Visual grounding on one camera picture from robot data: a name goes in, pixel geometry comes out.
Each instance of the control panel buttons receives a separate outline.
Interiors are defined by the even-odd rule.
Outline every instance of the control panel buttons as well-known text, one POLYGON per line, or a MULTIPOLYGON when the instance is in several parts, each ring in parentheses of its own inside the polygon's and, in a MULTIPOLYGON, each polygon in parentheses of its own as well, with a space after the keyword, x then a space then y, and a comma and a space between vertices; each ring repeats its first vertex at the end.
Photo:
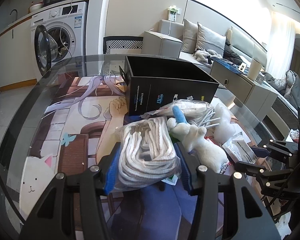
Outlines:
POLYGON ((57 16, 57 14, 58 14, 58 12, 57 12, 57 11, 52 11, 52 12, 51 12, 51 16, 52 16, 52 17, 56 17, 56 16, 57 16))

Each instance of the coffee table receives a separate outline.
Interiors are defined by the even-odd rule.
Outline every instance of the coffee table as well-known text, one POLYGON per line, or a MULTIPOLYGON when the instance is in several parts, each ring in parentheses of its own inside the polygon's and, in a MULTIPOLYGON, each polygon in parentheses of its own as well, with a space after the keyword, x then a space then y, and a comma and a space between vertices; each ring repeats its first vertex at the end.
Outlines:
MULTIPOLYGON (((0 146, 0 174, 24 218, 39 198, 37 192, 56 173, 78 174, 95 165, 111 152, 115 129, 139 119, 126 114, 119 71, 124 58, 93 55, 64 60, 36 84, 21 104, 0 146), (99 80, 96 89, 89 86, 92 77, 99 80), (69 106, 45 113, 49 106, 60 102, 69 106)), ((244 104, 236 105, 235 99, 225 88, 219 88, 214 98, 230 109, 232 122, 246 133, 251 146, 268 143, 269 131, 244 104)), ((267 165, 264 159, 258 161, 267 165)), ((102 206, 114 239, 187 239, 196 199, 187 194, 180 181, 175 186, 160 182, 112 193, 102 198, 102 206)), ((222 196, 219 199, 221 216, 222 196)), ((74 196, 74 217, 77 238, 81 239, 78 195, 74 196)), ((220 221, 218 234, 222 232, 220 221)), ((1 187, 0 223, 11 237, 20 233, 20 220, 1 187)))

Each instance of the butterfly illustration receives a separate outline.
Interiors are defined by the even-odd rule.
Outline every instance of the butterfly illustration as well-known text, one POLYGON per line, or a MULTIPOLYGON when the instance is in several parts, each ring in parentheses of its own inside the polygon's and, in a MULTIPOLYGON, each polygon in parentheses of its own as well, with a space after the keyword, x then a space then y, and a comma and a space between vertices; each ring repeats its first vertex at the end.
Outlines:
POLYGON ((70 136, 67 132, 63 134, 63 138, 61 141, 61 145, 65 145, 66 147, 69 145, 70 142, 73 142, 76 138, 76 135, 70 136))

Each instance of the plastic bag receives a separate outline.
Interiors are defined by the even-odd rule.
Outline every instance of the plastic bag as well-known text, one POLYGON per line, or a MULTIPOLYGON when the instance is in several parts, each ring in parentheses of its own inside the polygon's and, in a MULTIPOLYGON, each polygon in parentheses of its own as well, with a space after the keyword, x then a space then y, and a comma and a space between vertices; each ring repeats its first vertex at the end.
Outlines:
POLYGON ((257 160, 257 156, 244 141, 242 132, 232 136, 222 145, 222 147, 226 150, 235 163, 241 161, 254 164, 257 160))
POLYGON ((202 116, 208 109, 213 109, 213 107, 210 106, 209 103, 204 101, 179 99, 170 104, 160 107, 158 110, 147 112, 141 115, 141 117, 144 119, 155 116, 166 116, 168 118, 173 117, 172 108, 174 106, 179 106, 187 120, 198 118, 202 116))
POLYGON ((166 122, 166 117, 156 117, 116 130, 121 149, 116 169, 107 174, 107 179, 115 177, 109 192, 135 190, 181 174, 166 122))
POLYGON ((299 130, 298 129, 295 131, 291 129, 291 131, 289 132, 289 135, 294 142, 296 142, 296 143, 299 142, 299 130))

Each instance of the kitchen faucet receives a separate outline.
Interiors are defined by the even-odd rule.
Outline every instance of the kitchen faucet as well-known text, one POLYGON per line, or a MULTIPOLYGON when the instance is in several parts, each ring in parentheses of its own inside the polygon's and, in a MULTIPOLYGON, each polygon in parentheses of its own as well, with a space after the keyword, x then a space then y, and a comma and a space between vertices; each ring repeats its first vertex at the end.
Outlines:
POLYGON ((17 11, 17 9, 13 9, 13 10, 11 11, 10 15, 12 14, 13 11, 16 11, 16 20, 17 20, 17 18, 18 18, 18 11, 17 11))

